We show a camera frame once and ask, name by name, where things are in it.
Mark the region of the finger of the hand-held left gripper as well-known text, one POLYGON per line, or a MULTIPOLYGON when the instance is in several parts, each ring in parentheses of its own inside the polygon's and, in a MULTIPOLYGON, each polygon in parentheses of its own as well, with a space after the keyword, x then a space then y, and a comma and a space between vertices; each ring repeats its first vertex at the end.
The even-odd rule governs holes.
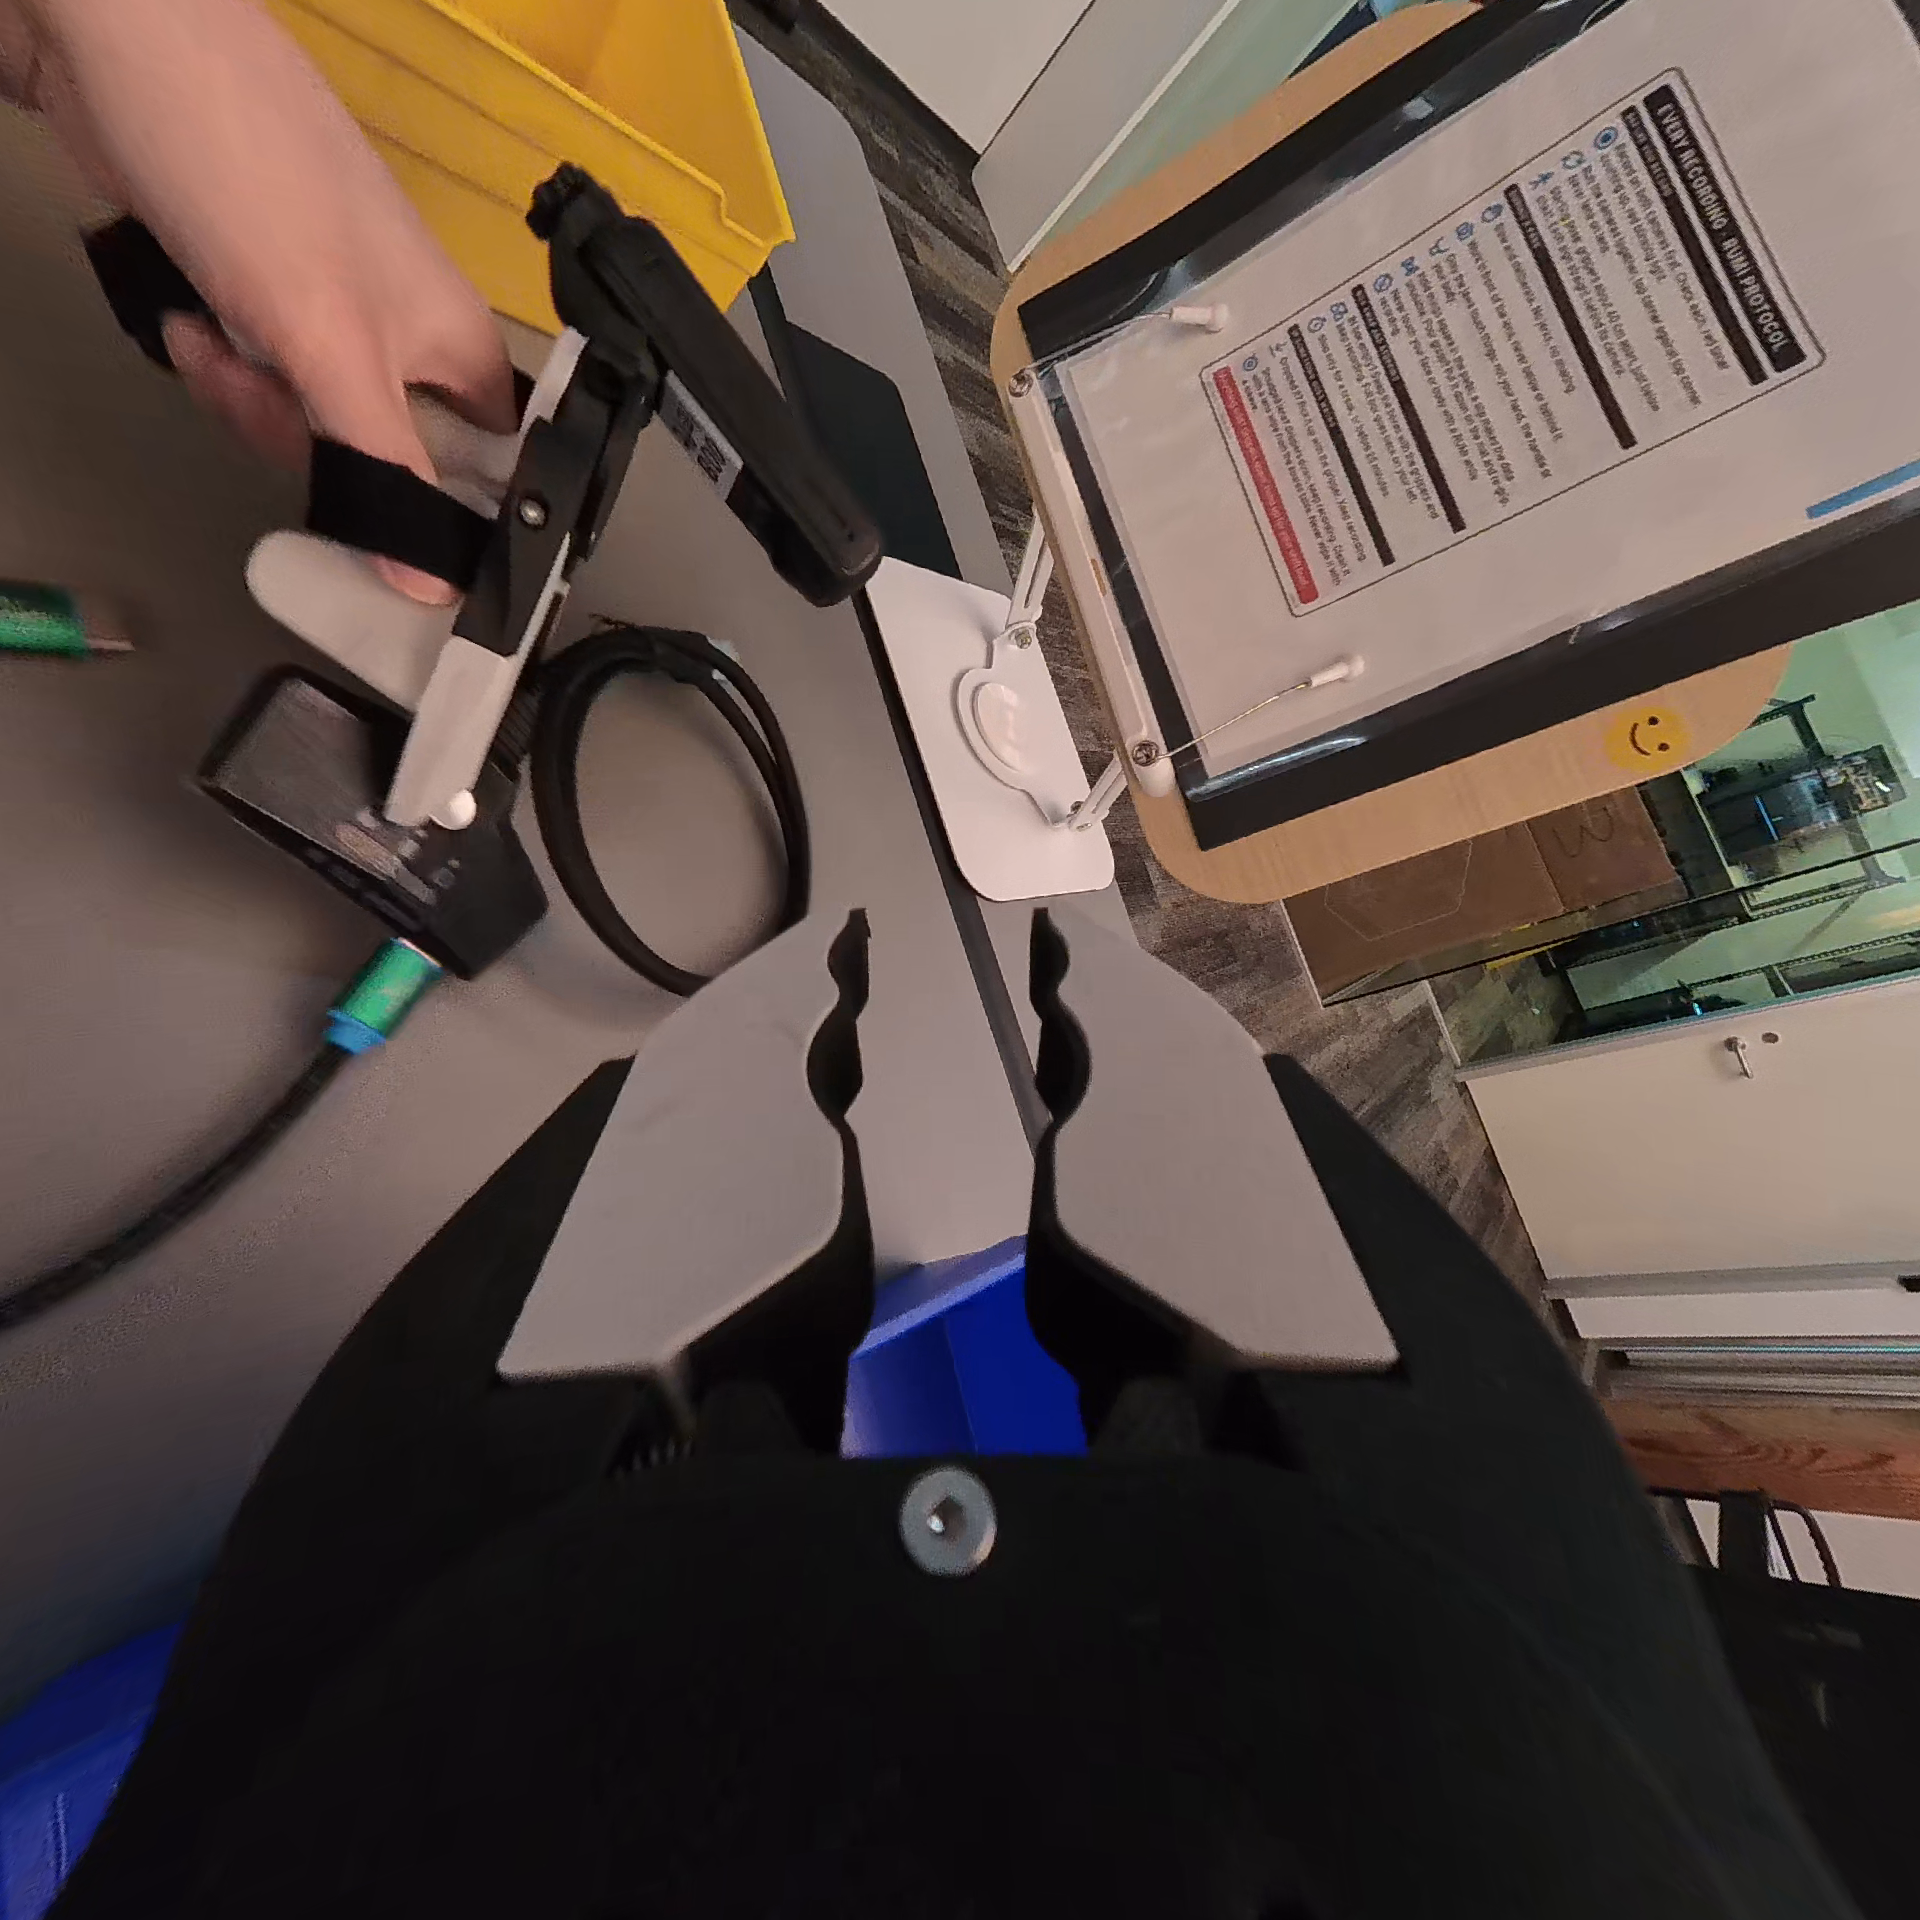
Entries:
POLYGON ((524 664, 526 648, 503 655, 476 640, 442 645, 381 801, 389 822, 476 824, 477 776, 524 664))

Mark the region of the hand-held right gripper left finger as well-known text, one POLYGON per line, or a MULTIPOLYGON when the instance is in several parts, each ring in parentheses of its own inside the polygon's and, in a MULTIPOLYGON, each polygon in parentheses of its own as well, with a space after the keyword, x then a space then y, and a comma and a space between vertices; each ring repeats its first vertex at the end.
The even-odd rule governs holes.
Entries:
POLYGON ((643 1376, 685 1413, 766 1389, 838 1448, 875 1255, 851 1110, 871 921, 806 919, 634 1056, 499 1355, 508 1381, 643 1376))

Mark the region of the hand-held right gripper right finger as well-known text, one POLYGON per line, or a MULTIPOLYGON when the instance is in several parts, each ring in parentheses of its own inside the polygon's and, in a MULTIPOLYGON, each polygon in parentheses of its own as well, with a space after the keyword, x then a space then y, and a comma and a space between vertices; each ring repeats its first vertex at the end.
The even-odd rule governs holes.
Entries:
POLYGON ((1091 1444, 1172 1401, 1229 1431, 1268 1374, 1400 1364, 1266 1056, 1139 944, 1040 909, 1028 998, 1046 1124, 1027 1230, 1027 1317, 1091 1444))

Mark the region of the black hdmi switch box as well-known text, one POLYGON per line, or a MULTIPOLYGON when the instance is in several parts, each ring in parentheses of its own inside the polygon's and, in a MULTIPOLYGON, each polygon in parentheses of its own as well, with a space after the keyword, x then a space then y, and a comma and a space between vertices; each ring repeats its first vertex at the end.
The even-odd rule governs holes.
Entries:
POLYGON ((396 709, 282 664, 252 686, 215 735, 196 783, 391 936, 458 977, 477 977, 548 908, 514 822, 519 771, 490 755, 469 824, 402 828, 381 801, 406 733, 396 709))

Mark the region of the person's left hand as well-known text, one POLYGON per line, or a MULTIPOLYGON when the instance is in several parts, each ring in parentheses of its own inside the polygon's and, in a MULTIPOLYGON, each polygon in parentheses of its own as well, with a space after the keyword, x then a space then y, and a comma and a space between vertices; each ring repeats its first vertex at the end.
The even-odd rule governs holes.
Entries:
POLYGON ((159 325, 181 381, 285 471, 314 437, 435 478, 411 392, 514 430, 490 309, 322 76, 255 4, 5 4, 5 97, 206 302, 159 325))

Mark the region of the blue plastic bin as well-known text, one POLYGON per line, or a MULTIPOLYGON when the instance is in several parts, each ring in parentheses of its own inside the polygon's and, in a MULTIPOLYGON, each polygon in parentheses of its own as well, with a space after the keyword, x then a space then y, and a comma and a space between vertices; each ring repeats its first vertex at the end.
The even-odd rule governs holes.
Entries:
MULTIPOLYGON (((1087 1448, 1068 1372, 1023 1312, 1023 1240, 879 1284, 847 1367, 843 1456, 1068 1456, 1087 1448)), ((66 1668, 2 1726, 2 1916, 48 1911, 99 1831, 186 1622, 66 1668)))

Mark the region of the yellow plastic bin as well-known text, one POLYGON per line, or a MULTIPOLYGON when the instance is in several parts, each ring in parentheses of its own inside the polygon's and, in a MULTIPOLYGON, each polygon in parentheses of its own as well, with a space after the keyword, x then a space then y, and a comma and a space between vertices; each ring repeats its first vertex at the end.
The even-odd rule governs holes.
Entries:
POLYGON ((794 240, 720 1, 270 1, 483 299, 552 334, 526 223, 574 163, 723 309, 794 240))

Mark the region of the cardboard box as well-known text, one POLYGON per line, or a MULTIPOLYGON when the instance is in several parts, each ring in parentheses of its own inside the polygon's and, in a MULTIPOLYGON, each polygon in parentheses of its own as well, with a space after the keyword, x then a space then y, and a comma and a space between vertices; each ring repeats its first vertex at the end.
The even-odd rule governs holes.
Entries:
POLYGON ((1322 998, 1568 908, 1530 828, 1502 828, 1279 900, 1322 998))
POLYGON ((1675 905, 1687 884, 1638 785, 1527 820, 1560 911, 1675 905))

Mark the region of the laminated instruction sheet board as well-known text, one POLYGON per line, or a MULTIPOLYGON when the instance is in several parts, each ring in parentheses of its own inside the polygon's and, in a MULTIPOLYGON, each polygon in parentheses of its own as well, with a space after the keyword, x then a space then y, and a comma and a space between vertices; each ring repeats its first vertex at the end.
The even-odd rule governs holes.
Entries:
MULTIPOLYGON (((1343 104, 1379 72, 1404 67, 1430 40, 1446 40, 1483 16, 1486 6, 1476 4, 1427 4, 1362 28, 1222 129, 1202 136, 1143 182, 1125 188, 1115 204, 1087 214, 1068 236, 1046 240, 1022 265, 992 325, 992 375, 1032 508, 1037 500, 1028 459, 1006 395, 1027 347, 1020 297, 1040 294, 1066 281, 1070 270, 1091 267, 1117 252, 1147 228, 1150 212, 1172 212, 1198 201, 1204 188, 1228 180, 1232 163, 1260 158, 1285 135, 1343 104)), ((1824 519, 1812 529, 1812 544, 1811 587, 1782 585, 1767 600, 1755 589, 1734 591, 1739 659, 1643 689, 1643 704, 1687 713, 1696 742, 1692 763, 1726 748, 1758 717, 1784 677, 1794 643, 1916 600, 1916 481, 1824 519)), ((1200 846, 1192 805, 1187 800, 1134 798, 1136 813, 1154 859, 1170 878, 1224 902, 1275 902, 1630 785, 1630 774, 1602 751, 1608 717, 1628 707, 1637 704, 1597 704, 1588 697, 1581 711, 1564 713, 1555 727, 1486 740, 1483 751, 1464 755, 1464 745, 1483 731, 1479 709, 1469 709, 1462 721, 1446 727, 1446 759, 1434 768, 1395 783, 1374 779, 1352 800, 1274 822, 1222 847, 1200 846)))

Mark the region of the white stand base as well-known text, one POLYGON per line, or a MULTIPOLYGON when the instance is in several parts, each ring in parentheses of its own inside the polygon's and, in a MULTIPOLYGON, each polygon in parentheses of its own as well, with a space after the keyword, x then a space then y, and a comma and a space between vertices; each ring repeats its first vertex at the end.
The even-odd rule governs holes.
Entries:
POLYGON ((1020 367, 1006 395, 1037 500, 1012 589, 885 559, 868 606, 954 863, 975 895, 1011 905, 1111 884, 1106 820, 1123 795, 1181 795, 1181 742, 1180 697, 1154 680, 1166 664, 1154 593, 1068 353, 1020 367), (1098 776, 1080 763, 1043 651, 1053 585, 1111 721, 1098 776))

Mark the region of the white cabinet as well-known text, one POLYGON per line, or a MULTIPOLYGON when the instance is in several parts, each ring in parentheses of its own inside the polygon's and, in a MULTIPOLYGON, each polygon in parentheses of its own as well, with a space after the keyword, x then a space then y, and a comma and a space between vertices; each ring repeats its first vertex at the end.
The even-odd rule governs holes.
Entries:
POLYGON ((1462 1085, 1581 1336, 1916 1340, 1916 975, 1462 1085))

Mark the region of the wooden shelf board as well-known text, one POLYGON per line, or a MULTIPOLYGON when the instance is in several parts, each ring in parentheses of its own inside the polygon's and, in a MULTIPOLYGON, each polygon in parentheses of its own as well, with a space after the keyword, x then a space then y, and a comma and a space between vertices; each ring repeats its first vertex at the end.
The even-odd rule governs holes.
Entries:
POLYGON ((1651 1489, 1918 1519, 1916 1408, 1606 1399, 1602 1411, 1651 1489))

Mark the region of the glass partition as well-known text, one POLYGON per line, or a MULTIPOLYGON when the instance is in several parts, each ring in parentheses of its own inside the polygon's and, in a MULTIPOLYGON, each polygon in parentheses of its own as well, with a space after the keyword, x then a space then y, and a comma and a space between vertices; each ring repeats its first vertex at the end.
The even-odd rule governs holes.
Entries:
POLYGON ((1549 949, 1560 1043, 1916 973, 1918 606, 1799 640, 1758 717, 1646 800, 1684 891, 1549 949))

